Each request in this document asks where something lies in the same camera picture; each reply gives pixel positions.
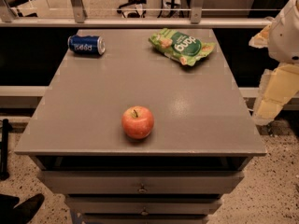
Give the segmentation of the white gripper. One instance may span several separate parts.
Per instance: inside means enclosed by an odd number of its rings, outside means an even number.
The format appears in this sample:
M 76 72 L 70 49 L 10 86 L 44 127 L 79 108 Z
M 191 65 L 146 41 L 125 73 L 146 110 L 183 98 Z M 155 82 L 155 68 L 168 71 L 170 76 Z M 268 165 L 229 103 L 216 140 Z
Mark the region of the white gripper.
M 289 0 L 272 24 L 250 39 L 249 45 L 268 47 L 269 56 L 280 62 L 274 70 L 264 70 L 253 106 L 254 123 L 267 125 L 299 92 L 299 65 L 291 64 L 299 63 L 298 0 Z

